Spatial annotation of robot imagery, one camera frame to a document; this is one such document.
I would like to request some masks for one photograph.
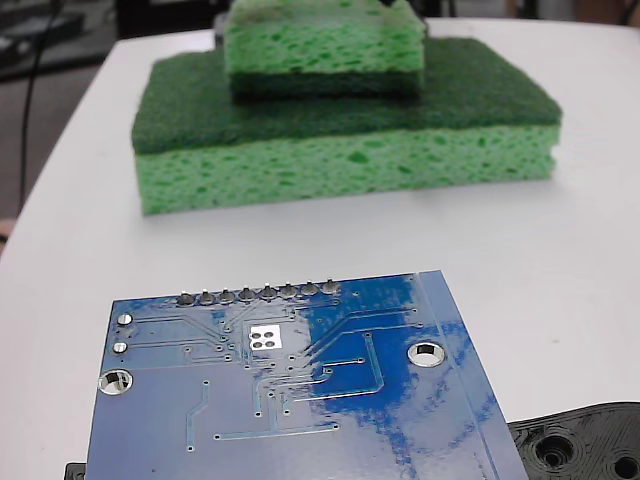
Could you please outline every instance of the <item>dark green scouring pad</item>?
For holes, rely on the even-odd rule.
[[[225,67],[237,99],[415,96],[425,30],[404,1],[236,0]]]
[[[482,43],[430,39],[420,100],[235,105],[222,51],[158,62],[133,130],[145,213],[549,177],[561,111]]]

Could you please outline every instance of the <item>gray floor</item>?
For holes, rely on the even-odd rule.
[[[98,67],[38,78],[32,100],[28,185],[33,186]],[[26,81],[0,84],[0,218],[18,213],[20,125]]]

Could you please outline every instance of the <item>white table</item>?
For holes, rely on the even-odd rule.
[[[561,104],[553,180],[143,218],[129,138],[151,65],[212,35],[116,46],[0,261],[0,478],[84,461],[112,300],[182,289],[442,269],[508,421],[640,401],[640,32],[432,32],[487,42]]]

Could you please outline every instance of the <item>black cable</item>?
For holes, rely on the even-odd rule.
[[[629,23],[631,22],[631,17],[633,17],[633,14],[638,9],[638,6],[640,6],[640,0],[634,0],[633,2],[631,2],[631,4],[625,10],[624,15],[622,15],[622,17],[620,18],[620,25],[629,25]]]
[[[40,59],[42,53],[47,45],[47,39],[49,38],[49,32],[53,23],[56,21],[58,14],[62,11],[63,2],[52,2],[51,15],[47,21],[47,25],[44,32],[40,36],[40,39],[36,41],[35,57],[33,59],[33,65],[31,67],[31,73],[29,74],[29,80],[27,83],[27,95],[24,101],[24,111],[22,113],[22,141],[20,144],[20,191],[18,198],[19,212],[24,207],[24,202],[27,199],[27,147],[29,140],[29,115],[31,112],[31,98],[33,97],[33,87],[38,76],[38,67],[40,66]]]
[[[450,17],[457,17],[458,16],[458,9],[456,7],[456,0],[449,0],[449,16]]]

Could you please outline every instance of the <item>sponge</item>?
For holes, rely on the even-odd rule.
[[[133,130],[144,212],[547,178],[557,104],[478,41],[426,52],[413,101],[235,105],[221,51],[159,62]]]
[[[416,95],[425,23],[408,2],[236,0],[225,29],[236,98]]]

